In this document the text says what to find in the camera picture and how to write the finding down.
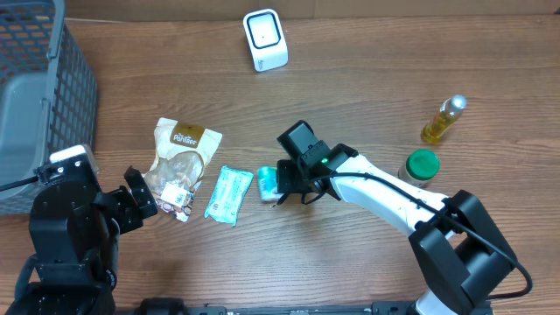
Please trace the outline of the teal tissue pack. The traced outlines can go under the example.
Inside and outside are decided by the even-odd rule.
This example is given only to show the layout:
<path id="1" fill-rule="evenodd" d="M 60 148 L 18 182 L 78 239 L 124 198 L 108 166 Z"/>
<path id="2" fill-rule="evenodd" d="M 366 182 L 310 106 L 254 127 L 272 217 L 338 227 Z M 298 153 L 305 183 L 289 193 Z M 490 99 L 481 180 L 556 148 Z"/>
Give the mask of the teal tissue pack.
<path id="1" fill-rule="evenodd" d="M 261 200 L 263 202 L 278 201 L 282 194 L 277 191 L 277 169 L 271 166 L 261 167 L 257 177 Z"/>

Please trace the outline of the white green snack package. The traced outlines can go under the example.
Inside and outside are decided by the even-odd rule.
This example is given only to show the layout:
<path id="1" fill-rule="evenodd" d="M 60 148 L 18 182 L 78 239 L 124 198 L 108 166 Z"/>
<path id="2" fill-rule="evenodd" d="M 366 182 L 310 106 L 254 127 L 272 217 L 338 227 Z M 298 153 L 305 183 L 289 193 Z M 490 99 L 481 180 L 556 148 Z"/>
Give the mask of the white green snack package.
<path id="1" fill-rule="evenodd" d="M 235 226 L 253 178 L 251 172 L 235 170 L 224 165 L 206 208 L 205 217 Z"/>

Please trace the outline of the brown labelled food package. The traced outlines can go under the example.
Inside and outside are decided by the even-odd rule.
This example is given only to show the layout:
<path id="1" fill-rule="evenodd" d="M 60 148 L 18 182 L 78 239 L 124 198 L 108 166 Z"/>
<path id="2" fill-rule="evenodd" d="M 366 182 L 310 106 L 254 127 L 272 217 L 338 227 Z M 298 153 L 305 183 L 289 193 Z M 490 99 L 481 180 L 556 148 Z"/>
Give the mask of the brown labelled food package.
<path id="1" fill-rule="evenodd" d="M 205 169 L 222 134 L 161 117 L 154 129 L 156 156 L 143 175 L 159 210 L 188 221 Z"/>

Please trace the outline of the green lid white jar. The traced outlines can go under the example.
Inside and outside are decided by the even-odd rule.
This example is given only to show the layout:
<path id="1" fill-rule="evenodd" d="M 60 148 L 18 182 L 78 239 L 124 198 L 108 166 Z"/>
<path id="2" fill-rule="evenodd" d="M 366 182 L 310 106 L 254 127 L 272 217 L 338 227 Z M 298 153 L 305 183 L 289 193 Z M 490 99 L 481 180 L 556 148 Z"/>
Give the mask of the green lid white jar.
<path id="1" fill-rule="evenodd" d="M 440 166 L 440 160 L 433 151 L 415 150 L 404 161 L 397 177 L 412 186 L 424 187 L 436 177 Z"/>

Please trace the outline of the yellow oil bottle silver cap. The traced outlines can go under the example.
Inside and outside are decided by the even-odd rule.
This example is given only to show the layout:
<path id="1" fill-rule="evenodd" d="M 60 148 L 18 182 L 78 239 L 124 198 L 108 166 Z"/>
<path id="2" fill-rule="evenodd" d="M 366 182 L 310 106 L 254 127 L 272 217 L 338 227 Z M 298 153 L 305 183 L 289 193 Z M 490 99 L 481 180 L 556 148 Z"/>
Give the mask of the yellow oil bottle silver cap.
<path id="1" fill-rule="evenodd" d="M 462 116 L 467 104 L 467 99 L 460 94 L 445 100 L 439 111 L 423 127 L 421 138 L 429 144 L 442 141 L 445 132 Z"/>

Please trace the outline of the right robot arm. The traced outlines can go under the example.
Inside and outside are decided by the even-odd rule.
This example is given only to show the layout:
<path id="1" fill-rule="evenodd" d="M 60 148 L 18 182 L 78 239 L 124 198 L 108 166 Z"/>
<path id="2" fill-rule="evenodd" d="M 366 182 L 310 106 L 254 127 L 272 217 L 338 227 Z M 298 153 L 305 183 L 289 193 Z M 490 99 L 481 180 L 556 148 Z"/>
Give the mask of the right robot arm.
<path id="1" fill-rule="evenodd" d="M 277 141 L 278 191 L 316 193 L 364 207 L 408 238 L 428 290 L 413 302 L 376 302 L 376 314 L 489 314 L 493 291 L 516 256 L 481 201 L 461 190 L 425 191 L 375 167 L 342 143 L 334 148 L 299 121 Z"/>

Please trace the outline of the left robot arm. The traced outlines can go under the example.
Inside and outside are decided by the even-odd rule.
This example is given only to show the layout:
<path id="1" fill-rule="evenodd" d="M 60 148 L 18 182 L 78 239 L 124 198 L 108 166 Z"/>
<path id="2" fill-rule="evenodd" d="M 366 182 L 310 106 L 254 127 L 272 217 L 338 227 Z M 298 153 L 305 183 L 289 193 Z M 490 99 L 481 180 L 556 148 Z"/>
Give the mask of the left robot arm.
<path id="1" fill-rule="evenodd" d="M 140 171 L 103 192 L 87 163 L 43 166 L 44 190 L 31 207 L 35 248 L 17 280 L 10 314 L 113 314 L 121 235 L 157 213 Z"/>

